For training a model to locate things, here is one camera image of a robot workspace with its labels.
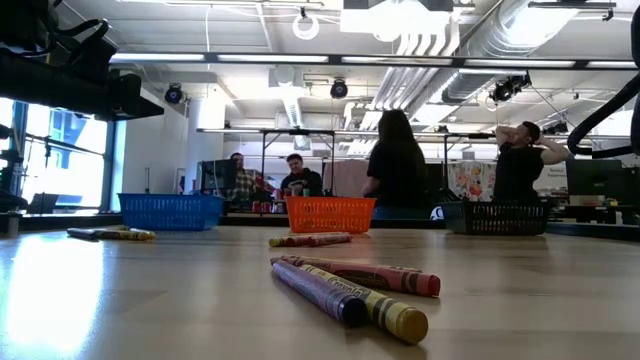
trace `man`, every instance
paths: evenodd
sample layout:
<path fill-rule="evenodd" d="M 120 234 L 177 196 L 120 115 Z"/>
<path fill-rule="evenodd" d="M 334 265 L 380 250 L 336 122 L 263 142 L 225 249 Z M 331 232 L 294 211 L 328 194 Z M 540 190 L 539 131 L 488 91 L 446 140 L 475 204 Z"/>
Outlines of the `man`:
<path fill-rule="evenodd" d="M 569 157 L 564 146 L 542 137 L 540 128 L 529 121 L 517 128 L 499 126 L 496 140 L 500 156 L 493 199 L 498 201 L 536 201 L 538 193 L 533 189 L 533 183 L 544 165 L 558 164 Z M 533 145 L 542 145 L 546 149 Z"/>
<path fill-rule="evenodd" d="M 244 169 L 244 156 L 240 153 L 231 155 L 236 162 L 236 188 L 227 192 L 227 200 L 246 202 L 253 199 L 256 192 L 256 180 L 252 174 Z"/>
<path fill-rule="evenodd" d="M 295 195 L 302 195 L 303 189 L 309 189 L 311 196 L 322 196 L 322 177 L 315 171 L 304 167 L 300 154 L 287 156 L 287 164 L 291 174 L 282 180 L 280 188 L 290 189 Z"/>

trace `orange basket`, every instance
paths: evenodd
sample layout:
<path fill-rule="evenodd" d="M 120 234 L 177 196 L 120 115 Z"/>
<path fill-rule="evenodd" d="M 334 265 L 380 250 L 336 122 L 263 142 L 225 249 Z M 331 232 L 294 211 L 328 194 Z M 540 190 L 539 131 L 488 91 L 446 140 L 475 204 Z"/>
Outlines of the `orange basket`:
<path fill-rule="evenodd" d="M 287 196 L 289 225 L 295 233 L 369 230 L 376 199 Z"/>

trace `black basket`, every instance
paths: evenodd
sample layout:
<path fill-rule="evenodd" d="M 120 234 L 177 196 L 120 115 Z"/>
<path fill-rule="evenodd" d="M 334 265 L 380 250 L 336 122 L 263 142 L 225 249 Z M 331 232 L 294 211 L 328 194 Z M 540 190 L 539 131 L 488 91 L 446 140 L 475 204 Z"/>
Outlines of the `black basket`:
<path fill-rule="evenodd" d="M 447 229 L 467 235 L 539 235 L 549 217 L 545 204 L 455 201 L 440 206 Z"/>

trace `wooden table surface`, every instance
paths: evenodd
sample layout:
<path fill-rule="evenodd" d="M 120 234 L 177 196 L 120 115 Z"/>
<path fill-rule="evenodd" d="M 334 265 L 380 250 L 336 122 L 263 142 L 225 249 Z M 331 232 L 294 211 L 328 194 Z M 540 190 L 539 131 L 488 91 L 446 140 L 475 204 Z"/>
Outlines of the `wooden table surface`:
<path fill-rule="evenodd" d="M 640 248 L 546 235 L 371 230 L 349 244 L 271 249 L 286 228 L 163 233 L 155 243 L 0 241 L 0 359 L 637 359 Z M 308 255 L 417 267 L 440 299 L 388 292 L 429 317 L 408 346 L 347 330 L 271 275 Z"/>

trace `purple crayon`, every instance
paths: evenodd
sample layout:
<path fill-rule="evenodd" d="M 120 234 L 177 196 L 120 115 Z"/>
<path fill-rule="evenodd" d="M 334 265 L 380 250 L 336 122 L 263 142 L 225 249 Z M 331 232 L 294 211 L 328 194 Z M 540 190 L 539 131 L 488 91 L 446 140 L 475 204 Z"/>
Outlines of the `purple crayon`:
<path fill-rule="evenodd" d="M 316 304 L 332 318 L 348 327 L 362 326 L 367 323 L 367 305 L 358 297 L 287 262 L 278 261 L 272 266 L 273 272 L 280 280 Z"/>

